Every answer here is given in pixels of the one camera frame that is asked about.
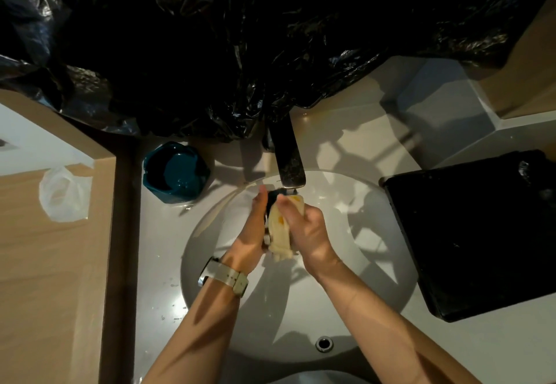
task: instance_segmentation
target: hand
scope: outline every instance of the hand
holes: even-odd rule
[[[320,273],[341,262],[330,244],[323,212],[305,204],[305,217],[295,205],[283,195],[276,198],[278,210],[288,222],[296,248],[303,257],[303,264],[310,275],[317,278]]]
[[[262,243],[265,236],[265,212],[268,191],[264,185],[253,199],[251,214],[231,248],[220,259],[222,264],[245,275],[251,273],[263,254]]]

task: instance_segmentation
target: smartwatch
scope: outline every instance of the smartwatch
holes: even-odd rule
[[[203,268],[203,272],[199,276],[199,280],[197,282],[199,287],[202,287],[209,277],[230,286],[234,295],[238,297],[242,297],[244,295],[245,289],[247,289],[247,285],[249,284],[245,274],[225,266],[216,257],[210,257],[208,259],[208,262],[206,263],[205,268]]]

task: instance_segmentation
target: drain hole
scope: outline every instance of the drain hole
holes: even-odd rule
[[[332,339],[330,337],[323,336],[316,341],[315,346],[316,350],[318,350],[319,352],[327,353],[332,350],[332,347],[334,347],[334,343],[332,342]]]

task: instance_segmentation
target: white sink basin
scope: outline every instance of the white sink basin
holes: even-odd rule
[[[332,246],[340,258],[390,306],[400,311],[413,293],[417,272],[386,195],[356,179],[307,171],[299,189],[305,202],[324,213]],[[262,180],[280,187],[278,176]],[[184,299],[191,305],[199,288],[200,266],[222,255],[240,233],[257,192],[256,184],[232,193],[199,222],[186,244],[181,266]],[[302,362],[334,356],[356,346],[332,303],[308,275],[301,256],[274,262],[266,255],[249,276],[231,349],[254,359]],[[315,343],[330,336],[333,349]]]

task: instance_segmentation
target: person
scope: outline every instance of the person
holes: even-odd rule
[[[221,263],[246,275],[257,266],[264,253],[267,201],[261,185],[243,230]],[[480,384],[344,265],[332,248],[321,210],[306,205],[302,216],[282,195],[276,204],[306,270],[330,297],[382,384]],[[216,383],[239,305],[230,286],[209,278],[143,384]]]

